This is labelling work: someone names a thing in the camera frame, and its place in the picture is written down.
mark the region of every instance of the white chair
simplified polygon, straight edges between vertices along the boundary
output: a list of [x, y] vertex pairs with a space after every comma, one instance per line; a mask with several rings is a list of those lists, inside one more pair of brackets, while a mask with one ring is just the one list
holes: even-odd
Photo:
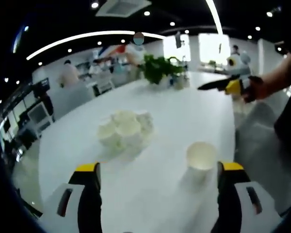
[[102, 94], [105, 91], [115, 89], [115, 86], [112, 82], [112, 74], [110, 73], [109, 70], [101, 72], [97, 76], [97, 88], [98, 91]]
[[40, 138], [44, 129], [54, 123], [43, 102], [34, 106], [30, 111], [28, 111], [27, 115], [32, 123], [37, 138]]

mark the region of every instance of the person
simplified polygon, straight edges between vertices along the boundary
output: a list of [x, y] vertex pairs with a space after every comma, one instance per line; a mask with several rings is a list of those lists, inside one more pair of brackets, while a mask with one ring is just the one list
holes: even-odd
[[131, 64], [130, 80], [134, 81], [141, 78], [140, 65], [144, 63], [146, 54], [145, 47], [143, 45], [136, 45], [130, 42], [126, 45], [125, 54], [128, 63]]
[[101, 72], [101, 68], [99, 67], [99, 64], [96, 63], [96, 60], [94, 60], [89, 68], [88, 73], [91, 75], [91, 77], [94, 77], [95, 75], [99, 74], [100, 72]]
[[240, 53], [239, 53], [239, 48], [238, 48], [237, 45], [233, 45], [233, 49], [232, 49], [232, 53], [231, 53], [231, 55], [233, 55], [233, 54], [240, 55]]
[[[283, 36], [285, 47], [288, 51], [286, 59], [272, 72], [261, 75], [262, 83], [257, 83], [250, 78], [250, 93], [243, 94], [245, 102], [262, 100], [271, 94], [291, 85], [291, 2], [285, 2], [282, 6]], [[284, 146], [287, 155], [291, 156], [291, 96], [274, 124], [277, 138]], [[274, 232], [291, 232], [291, 208], [285, 220]]]
[[70, 60], [66, 60], [64, 63], [64, 70], [61, 74], [58, 82], [61, 87], [68, 87], [78, 83], [79, 80], [79, 71], [78, 69], [71, 64]]

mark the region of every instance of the white paper cup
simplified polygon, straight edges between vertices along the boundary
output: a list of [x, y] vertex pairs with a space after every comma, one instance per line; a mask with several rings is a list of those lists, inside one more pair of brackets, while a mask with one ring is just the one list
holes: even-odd
[[142, 131], [150, 132], [153, 130], [153, 118], [150, 112], [146, 110], [137, 111], [136, 118], [141, 124]]
[[141, 125], [137, 120], [122, 122], [116, 132], [121, 137], [121, 144], [127, 147], [138, 147], [142, 144]]
[[123, 122], [131, 121], [136, 119], [136, 114], [133, 111], [119, 110], [112, 115], [112, 120], [118, 126]]
[[216, 148], [206, 142], [194, 142], [187, 149], [188, 171], [194, 174], [196, 183], [202, 183], [217, 162]]
[[108, 148], [120, 147], [120, 136], [115, 130], [115, 124], [111, 119], [102, 121], [98, 127], [97, 136], [101, 144]]

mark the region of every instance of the human arm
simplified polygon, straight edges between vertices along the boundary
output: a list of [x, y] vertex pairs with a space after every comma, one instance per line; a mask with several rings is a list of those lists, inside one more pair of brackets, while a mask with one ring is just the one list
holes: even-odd
[[262, 84], [250, 80], [250, 86], [254, 96], [250, 96], [252, 93], [245, 92], [243, 98], [246, 102], [250, 102], [253, 99], [264, 99], [291, 85], [291, 53], [287, 54], [287, 58], [276, 69], [270, 73], [261, 75], [261, 78], [263, 80]]

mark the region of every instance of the window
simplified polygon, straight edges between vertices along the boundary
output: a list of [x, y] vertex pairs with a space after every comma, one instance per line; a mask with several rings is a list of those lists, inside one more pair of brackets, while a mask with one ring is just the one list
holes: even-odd
[[180, 61], [191, 61], [190, 40], [189, 35], [183, 34], [180, 36], [182, 42], [181, 48], [177, 49], [175, 36], [168, 36], [163, 40], [164, 57], [176, 57]]
[[227, 35], [201, 33], [198, 39], [201, 62], [209, 63], [210, 60], [213, 60], [216, 64], [227, 65], [226, 59], [231, 55]]

